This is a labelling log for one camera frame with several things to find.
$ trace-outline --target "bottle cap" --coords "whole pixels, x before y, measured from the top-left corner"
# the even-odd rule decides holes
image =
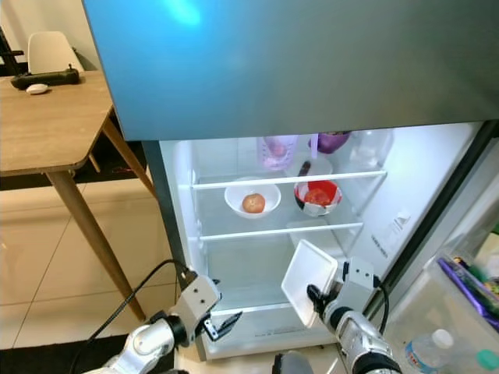
[[[431,338],[437,347],[442,349],[449,349],[454,345],[454,338],[450,335],[449,332],[443,329],[438,329],[434,333],[431,334]]]
[[[488,349],[478,352],[476,361],[482,368],[489,371],[499,368],[499,356]]]

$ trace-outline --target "bowl with red food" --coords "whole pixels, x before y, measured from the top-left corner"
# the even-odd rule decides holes
[[[331,181],[299,182],[295,184],[298,207],[311,217],[329,214],[342,201],[342,191]]]

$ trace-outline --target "refrigerator door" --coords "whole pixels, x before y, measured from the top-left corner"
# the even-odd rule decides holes
[[[419,276],[424,264],[433,256],[448,250],[449,243],[468,249],[477,249],[499,222],[499,139],[493,139],[469,173],[455,197],[448,204],[417,253],[406,264],[398,277],[388,274],[390,300],[396,305]],[[373,303],[370,311],[379,307]]]
[[[127,140],[499,118],[499,2],[83,0]]]
[[[477,254],[483,256],[484,250],[488,250],[483,245],[486,240],[497,242],[497,235],[490,232],[499,222],[498,159],[499,143],[494,141],[391,293],[394,307],[385,337],[391,342],[397,359],[405,365],[407,343],[439,328],[454,336],[453,349],[457,355],[472,357],[484,349],[499,351],[497,319],[487,321],[488,316],[484,318],[479,314],[476,300],[471,303],[438,263],[441,257],[451,260],[456,256],[471,263]],[[427,261],[423,270],[422,261]],[[378,312],[375,321],[380,320],[380,314]]]

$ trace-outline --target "freezer door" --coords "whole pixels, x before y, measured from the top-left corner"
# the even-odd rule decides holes
[[[499,2],[83,0],[127,140],[499,118]]]

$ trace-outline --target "white chair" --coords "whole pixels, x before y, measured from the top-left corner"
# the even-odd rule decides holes
[[[68,39],[60,31],[43,31],[30,35],[28,40],[28,71],[32,74],[60,72],[69,65],[83,76],[83,67]],[[101,172],[95,157],[90,153],[90,162],[97,173]]]

